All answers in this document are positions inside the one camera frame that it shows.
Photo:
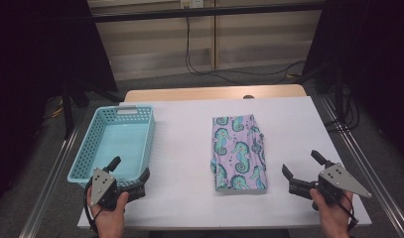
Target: metal bar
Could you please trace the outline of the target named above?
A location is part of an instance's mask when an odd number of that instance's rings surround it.
[[[84,117],[83,115],[84,113],[81,112],[80,117],[77,120],[77,125],[81,123]],[[57,156],[56,162],[54,163],[53,169],[47,178],[44,188],[42,189],[40,196],[38,197],[38,200],[35,203],[34,208],[32,209],[32,212],[19,235],[19,238],[33,238],[36,236],[76,136],[77,126],[73,128],[69,134],[69,137],[64,141]]]
[[[332,119],[337,119],[335,114],[335,106],[332,101],[327,97],[323,98],[323,103]],[[340,123],[337,123],[339,129],[346,129],[346,127]],[[341,137],[346,143],[347,148],[350,150],[353,158],[355,159],[358,167],[364,174],[368,181],[375,197],[380,202],[382,208],[390,219],[393,227],[396,229],[399,237],[404,237],[404,215],[397,202],[390,195],[384,184],[381,182],[372,165],[369,163],[368,158],[360,149],[356,143],[352,134],[349,131],[340,132]]]
[[[73,21],[75,23],[80,21],[105,23],[105,22],[152,20],[152,19],[256,14],[256,13],[299,12],[299,11],[323,10],[325,8],[339,9],[348,7],[350,5],[349,2],[350,1],[344,1],[338,3],[311,2],[311,3],[272,4],[272,5],[241,6],[241,7],[174,9],[174,10],[137,12],[137,13],[94,14],[93,16],[90,17],[62,18],[54,20]]]

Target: black curtain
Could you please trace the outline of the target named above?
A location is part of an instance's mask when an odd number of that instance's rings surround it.
[[[85,0],[0,1],[0,196],[64,80],[117,89],[96,26],[66,20],[90,16]]]

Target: hand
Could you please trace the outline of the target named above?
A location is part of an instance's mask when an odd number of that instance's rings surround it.
[[[352,192],[346,191],[344,193],[347,198],[352,201]],[[319,208],[320,213],[320,222],[322,224],[323,232],[325,233],[327,238],[339,238],[339,237],[349,237],[347,234],[347,222],[349,220],[349,216],[338,207],[336,204],[328,206],[326,204],[325,198],[322,194],[316,190],[311,189],[310,195],[313,198],[313,201],[316,203]],[[342,197],[340,199],[340,203],[347,209],[351,210],[352,207],[350,202],[346,197]]]
[[[90,204],[92,189],[87,190],[87,204]],[[124,209],[127,204],[128,192],[123,192],[117,199],[117,207],[113,211],[102,210],[99,204],[89,206],[100,238],[120,238],[124,232]]]

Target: folded cloth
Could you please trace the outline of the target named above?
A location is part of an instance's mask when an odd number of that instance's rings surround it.
[[[266,189],[263,134],[253,115],[213,118],[215,189]]]

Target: basket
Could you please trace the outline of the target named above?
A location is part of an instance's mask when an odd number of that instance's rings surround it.
[[[152,106],[98,108],[67,180],[85,187],[94,168],[103,169],[119,156],[121,163],[112,173],[118,185],[127,186],[137,182],[149,165],[154,131]]]

